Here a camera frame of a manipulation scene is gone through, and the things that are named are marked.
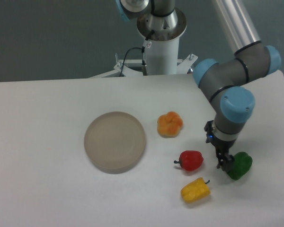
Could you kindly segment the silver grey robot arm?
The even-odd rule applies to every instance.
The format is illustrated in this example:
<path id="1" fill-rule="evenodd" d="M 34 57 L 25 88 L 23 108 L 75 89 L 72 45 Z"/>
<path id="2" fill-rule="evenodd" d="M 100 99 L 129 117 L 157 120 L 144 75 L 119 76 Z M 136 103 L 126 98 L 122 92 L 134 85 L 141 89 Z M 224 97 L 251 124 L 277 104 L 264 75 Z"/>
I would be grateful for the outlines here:
<path id="1" fill-rule="evenodd" d="M 187 21 L 173 0 L 118 0 L 123 20 L 137 20 L 144 42 L 143 75 L 177 74 L 179 37 Z M 240 0 L 215 0 L 213 6 L 234 53 L 234 59 L 220 64 L 214 59 L 199 62 L 193 77 L 216 112 L 204 127 L 206 141 L 216 150 L 218 168 L 230 172 L 237 165 L 229 150 L 250 118 L 255 98 L 244 85 L 276 72 L 281 57 L 273 46 L 264 46 Z"/>

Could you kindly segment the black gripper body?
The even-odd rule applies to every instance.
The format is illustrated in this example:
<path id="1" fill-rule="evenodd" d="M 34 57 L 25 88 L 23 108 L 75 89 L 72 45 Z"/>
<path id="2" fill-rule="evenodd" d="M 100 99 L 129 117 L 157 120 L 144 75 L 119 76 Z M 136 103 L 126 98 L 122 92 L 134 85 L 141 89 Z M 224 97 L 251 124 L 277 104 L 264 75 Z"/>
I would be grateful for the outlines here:
<path id="1" fill-rule="evenodd" d="M 233 156 L 229 154 L 229 149 L 237 139 L 236 134 L 226 134 L 220 131 L 213 120 L 206 123 L 204 131 L 206 132 L 206 143 L 211 143 L 215 147 L 218 159 L 233 159 Z"/>

